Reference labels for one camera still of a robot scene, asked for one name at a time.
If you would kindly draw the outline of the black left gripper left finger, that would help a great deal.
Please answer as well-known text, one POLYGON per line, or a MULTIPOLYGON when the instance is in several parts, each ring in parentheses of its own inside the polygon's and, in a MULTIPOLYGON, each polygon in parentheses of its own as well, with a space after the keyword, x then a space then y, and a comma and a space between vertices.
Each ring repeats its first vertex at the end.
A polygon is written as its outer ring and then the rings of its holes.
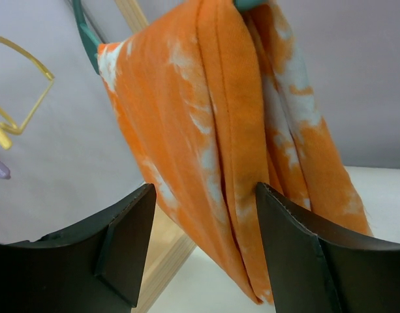
POLYGON ((145 184, 38 241, 0 244, 0 312, 130 312, 155 214, 145 184))

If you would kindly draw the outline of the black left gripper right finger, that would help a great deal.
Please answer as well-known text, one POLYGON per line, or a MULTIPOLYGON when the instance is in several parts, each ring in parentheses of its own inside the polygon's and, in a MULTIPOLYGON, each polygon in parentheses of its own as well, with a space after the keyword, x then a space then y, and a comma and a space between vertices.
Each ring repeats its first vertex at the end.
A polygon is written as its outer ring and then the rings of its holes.
POLYGON ((400 313, 400 243, 348 230, 265 183, 256 208, 276 311, 400 313))

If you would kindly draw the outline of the orange white trousers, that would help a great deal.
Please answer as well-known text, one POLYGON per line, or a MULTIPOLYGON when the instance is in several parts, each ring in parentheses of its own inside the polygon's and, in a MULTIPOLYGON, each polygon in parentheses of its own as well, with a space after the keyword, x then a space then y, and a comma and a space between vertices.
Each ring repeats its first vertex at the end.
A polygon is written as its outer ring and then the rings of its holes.
POLYGON ((273 300, 256 212, 267 183, 370 235, 275 1, 185 1, 98 47, 118 125, 159 207, 255 303, 273 300))

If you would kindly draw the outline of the teal hanger holding trousers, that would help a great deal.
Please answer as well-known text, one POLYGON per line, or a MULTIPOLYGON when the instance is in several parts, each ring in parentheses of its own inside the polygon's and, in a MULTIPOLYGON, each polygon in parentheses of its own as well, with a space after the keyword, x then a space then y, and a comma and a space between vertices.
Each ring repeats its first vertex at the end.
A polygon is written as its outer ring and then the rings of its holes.
MULTIPOLYGON (((136 33, 147 27, 148 20, 139 5, 138 1, 115 1, 123 17, 126 19, 128 26, 133 33, 136 33)), ((88 26, 85 19, 84 7, 81 1, 68 1, 72 7, 72 11, 76 20, 78 32, 88 56, 88 59, 94 68, 96 74, 99 74, 98 66, 98 47, 102 43, 102 36, 94 33, 88 26)), ((234 6, 240 12, 246 12, 252 8, 258 7, 265 1, 233 1, 234 6)))

